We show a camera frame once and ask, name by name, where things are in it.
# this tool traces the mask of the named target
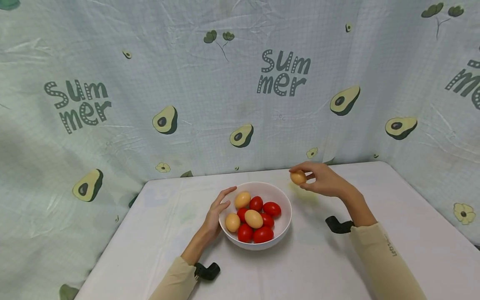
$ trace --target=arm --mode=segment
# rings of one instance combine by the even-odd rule
[[[377,298],[426,299],[386,231],[368,208],[363,195],[356,189],[352,192],[350,196],[341,198],[355,224],[351,229],[350,240],[372,280]]]
[[[187,300],[197,283],[194,265],[200,260],[204,250],[217,238],[221,231],[218,215],[230,205],[230,201],[220,204],[223,198],[237,187],[220,192],[210,206],[204,223],[195,233],[180,257],[177,257],[149,300]]]
[[[352,218],[350,240],[372,280],[373,291],[378,299],[424,300],[426,299],[417,280],[391,243],[385,230],[370,211],[363,195],[349,182],[325,164],[304,162],[290,172],[311,172],[300,187],[329,197],[338,197]]]

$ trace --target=wrinkled fabric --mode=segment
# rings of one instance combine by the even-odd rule
[[[304,160],[385,161],[480,244],[477,1],[0,4],[1,299],[80,288],[148,180]]]

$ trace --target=sleeve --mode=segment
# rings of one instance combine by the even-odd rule
[[[197,283],[195,269],[177,257],[149,300],[187,300]]]
[[[379,300],[425,300],[417,280],[380,223],[352,227],[350,239]]]

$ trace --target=white bowl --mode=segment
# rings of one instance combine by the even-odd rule
[[[244,243],[237,239],[236,233],[231,233],[227,230],[227,227],[225,226],[225,218],[230,213],[237,213],[234,202],[235,197],[241,192],[249,192],[252,198],[255,196],[260,196],[264,203],[275,202],[280,206],[282,210],[282,215],[274,219],[274,238],[272,240],[258,244],[254,244],[253,242]],[[282,192],[282,190],[278,187],[265,182],[243,183],[238,185],[237,189],[227,195],[222,202],[226,202],[227,200],[230,200],[230,205],[223,212],[220,213],[219,221],[223,232],[225,232],[227,238],[235,245],[251,251],[265,250],[275,246],[276,244],[278,244],[278,242],[282,240],[282,238],[286,236],[288,228],[290,227],[290,223],[292,221],[292,205],[290,204],[290,200],[288,199],[287,195],[285,195],[285,193]]]

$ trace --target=white table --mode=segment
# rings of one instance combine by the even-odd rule
[[[480,297],[480,252],[389,165],[333,169],[364,194],[428,299]],[[349,220],[342,203],[302,191],[287,170],[273,170],[148,182],[75,299],[148,299],[218,192],[248,181],[268,182],[287,194],[293,207],[290,231],[278,245],[260,252],[219,238],[201,263],[216,262],[221,273],[213,283],[197,285],[191,299],[374,297],[348,235],[332,233],[324,221],[331,215]]]

